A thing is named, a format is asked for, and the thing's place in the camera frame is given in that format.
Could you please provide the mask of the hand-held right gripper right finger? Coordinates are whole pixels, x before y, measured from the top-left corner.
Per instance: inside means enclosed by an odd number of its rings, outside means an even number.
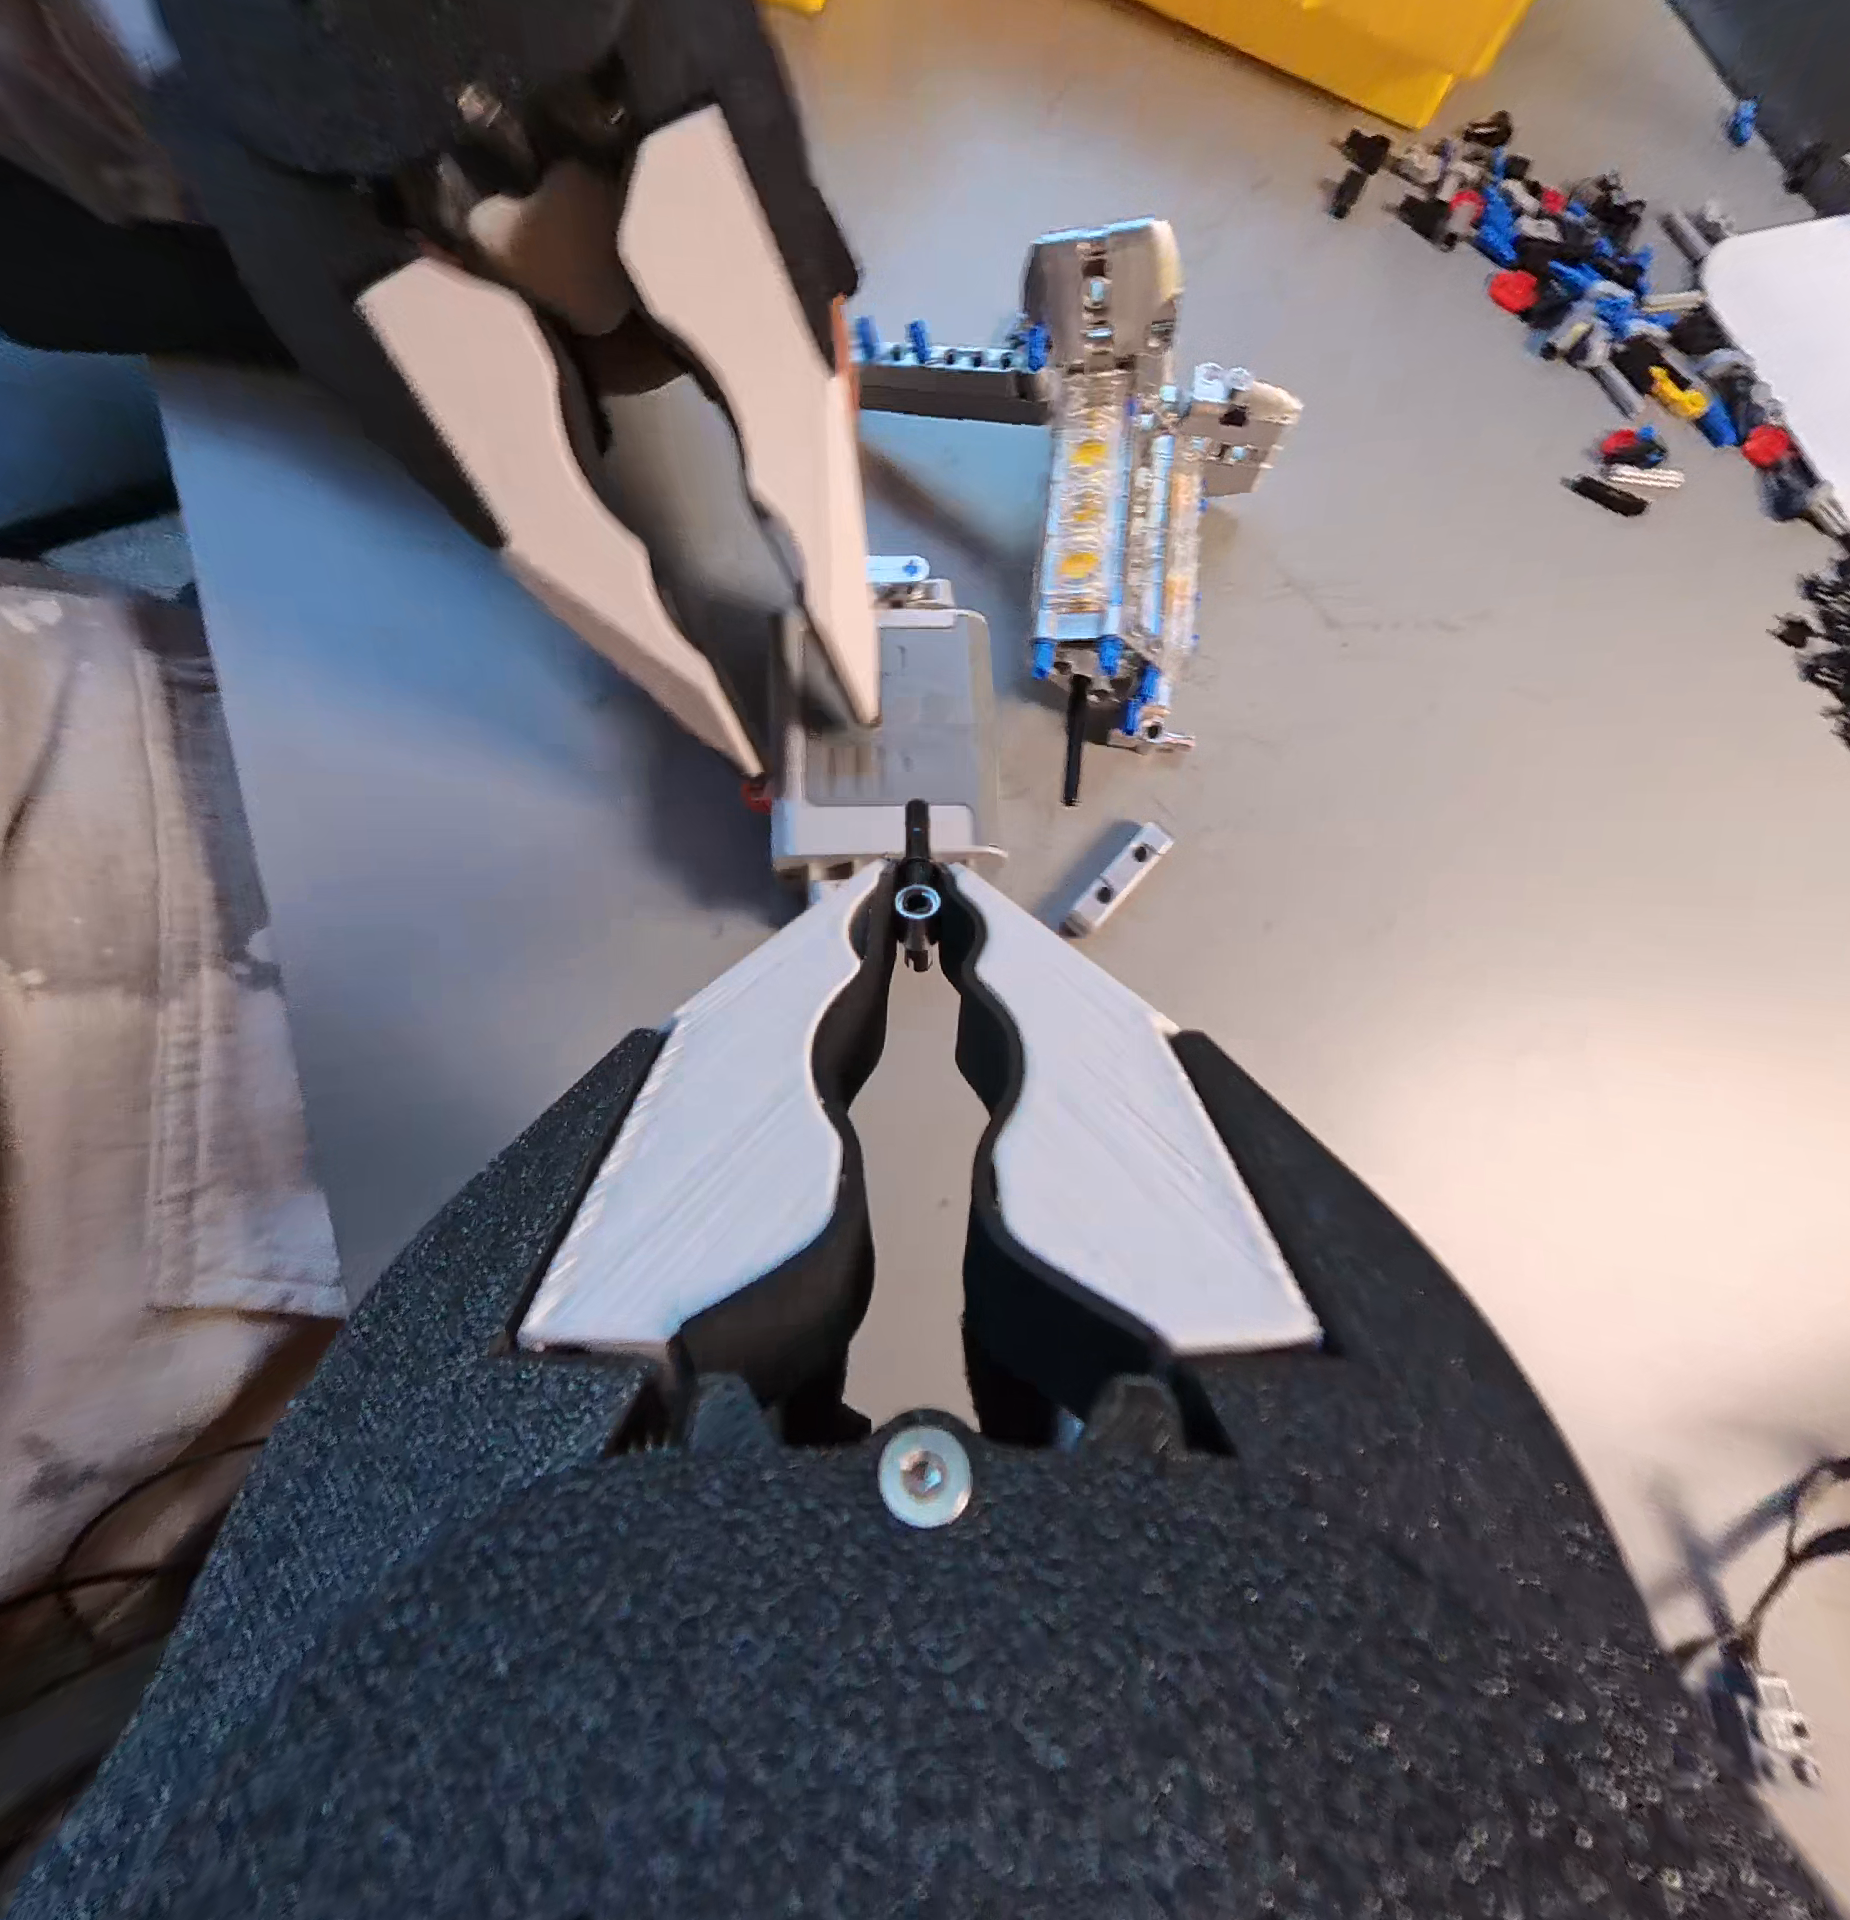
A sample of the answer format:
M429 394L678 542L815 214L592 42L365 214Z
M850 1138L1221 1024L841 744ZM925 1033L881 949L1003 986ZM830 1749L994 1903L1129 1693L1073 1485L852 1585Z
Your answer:
M1178 1024L997 884L945 881L956 1063L986 1111L963 1253L970 1348L1046 1399L1320 1350L1321 1321Z

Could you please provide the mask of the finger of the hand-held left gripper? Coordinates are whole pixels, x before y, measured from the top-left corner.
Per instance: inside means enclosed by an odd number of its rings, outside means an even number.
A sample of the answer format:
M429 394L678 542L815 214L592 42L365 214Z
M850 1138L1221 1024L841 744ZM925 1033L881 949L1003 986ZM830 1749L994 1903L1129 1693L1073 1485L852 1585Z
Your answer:
M534 305L422 255L367 286L357 313L487 506L506 568L685 731L760 776L764 757L728 688L582 459L598 437Z
M720 107L650 133L632 163L620 256L648 317L714 382L752 503L800 563L808 622L860 726L881 720L881 624L868 580L857 399L808 323L764 200Z

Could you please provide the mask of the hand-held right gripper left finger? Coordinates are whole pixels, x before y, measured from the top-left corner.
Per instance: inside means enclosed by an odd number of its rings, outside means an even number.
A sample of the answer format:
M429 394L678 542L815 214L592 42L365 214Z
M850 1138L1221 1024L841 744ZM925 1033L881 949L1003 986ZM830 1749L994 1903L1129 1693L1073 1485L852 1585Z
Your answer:
M679 1005L523 1315L529 1352L660 1357L699 1314L818 1243L849 1125L820 1023L863 967L882 871L824 884Z

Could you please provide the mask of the white three-hole beam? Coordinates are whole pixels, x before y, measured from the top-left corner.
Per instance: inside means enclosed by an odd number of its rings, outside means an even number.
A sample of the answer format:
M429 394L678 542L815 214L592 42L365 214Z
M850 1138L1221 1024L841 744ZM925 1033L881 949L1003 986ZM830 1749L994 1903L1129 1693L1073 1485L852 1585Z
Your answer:
M1174 851L1175 837L1157 821L1131 823L1089 884L1063 911L1060 931L1070 941L1102 932Z

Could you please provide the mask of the grey battery box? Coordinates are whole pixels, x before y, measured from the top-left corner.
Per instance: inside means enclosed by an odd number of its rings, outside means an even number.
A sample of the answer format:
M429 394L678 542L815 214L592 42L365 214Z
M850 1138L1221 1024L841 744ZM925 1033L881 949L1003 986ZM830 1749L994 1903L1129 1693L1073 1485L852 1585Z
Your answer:
M881 723L832 728L805 717L789 685L811 646L791 628L773 687L777 771L769 807L777 877L808 891L854 875L907 847L907 807L930 809L939 859L1005 863L999 728L986 618L949 580L923 576L873 589L881 638Z

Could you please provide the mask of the toy engine model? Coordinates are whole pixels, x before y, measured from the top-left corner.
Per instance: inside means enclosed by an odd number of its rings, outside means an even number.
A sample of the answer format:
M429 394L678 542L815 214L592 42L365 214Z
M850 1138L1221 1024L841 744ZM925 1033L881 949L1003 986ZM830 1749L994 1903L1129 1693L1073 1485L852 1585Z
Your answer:
M1219 496L1257 489L1305 413L1247 365L1181 374L1182 291L1178 235L1148 215L1043 233L999 347L850 323L863 409L1048 431L1031 672L1064 693L1066 807L1095 741L1193 746L1172 714L1199 642L1201 522Z

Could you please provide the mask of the black long connector pin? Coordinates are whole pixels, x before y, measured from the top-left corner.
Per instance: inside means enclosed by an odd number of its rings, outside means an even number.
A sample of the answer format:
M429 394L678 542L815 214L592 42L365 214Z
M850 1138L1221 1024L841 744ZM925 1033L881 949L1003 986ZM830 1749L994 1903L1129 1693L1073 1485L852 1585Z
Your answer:
M907 803L905 814L905 851L896 867L896 884L893 884L893 914L896 914L896 891L910 881L931 884L943 901L939 861L934 855L931 841L931 809L927 801L912 798ZM927 974L934 967L934 954L939 948L939 922L943 916L943 906L939 917L930 925L909 925L896 914L896 932L899 939L899 948L909 970L917 974Z

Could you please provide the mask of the yellow plastic bin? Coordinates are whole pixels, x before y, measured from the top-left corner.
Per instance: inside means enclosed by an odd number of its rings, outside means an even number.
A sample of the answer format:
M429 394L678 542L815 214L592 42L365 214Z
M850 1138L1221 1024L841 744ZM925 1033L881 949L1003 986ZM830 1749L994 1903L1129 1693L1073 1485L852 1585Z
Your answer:
M1486 74L1532 2L1143 2L1148 13L1400 129Z

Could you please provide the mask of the scattered small coloured parts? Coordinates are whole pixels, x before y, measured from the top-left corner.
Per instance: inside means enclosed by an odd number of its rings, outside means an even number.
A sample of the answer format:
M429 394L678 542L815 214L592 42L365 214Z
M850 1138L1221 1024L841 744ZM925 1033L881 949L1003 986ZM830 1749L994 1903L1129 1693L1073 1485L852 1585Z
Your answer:
M1648 240L1652 215L1614 170L1546 182L1514 150L1506 111L1468 121L1440 140L1395 140L1350 129L1338 140L1346 175L1326 209L1346 220L1364 190L1400 185L1392 215L1441 252L1489 262L1489 300L1520 323L1532 352L1589 377L1618 410L1566 489L1611 516L1638 517L1682 486L1675 437L1743 458L1770 516L1808 522L1833 540L1843 506L1803 452L1753 355L1720 318L1700 268L1733 235L1725 209L1673 208L1657 215L1673 248L1665 273Z

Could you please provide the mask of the pile of small black parts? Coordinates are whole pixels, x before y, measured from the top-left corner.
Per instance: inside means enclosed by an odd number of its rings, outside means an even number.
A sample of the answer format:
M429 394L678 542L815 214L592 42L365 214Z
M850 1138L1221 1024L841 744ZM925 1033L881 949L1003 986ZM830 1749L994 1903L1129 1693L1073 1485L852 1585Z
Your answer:
M1830 728L1850 751L1850 549L1803 576L1800 596L1803 608L1782 613L1774 638L1819 690Z

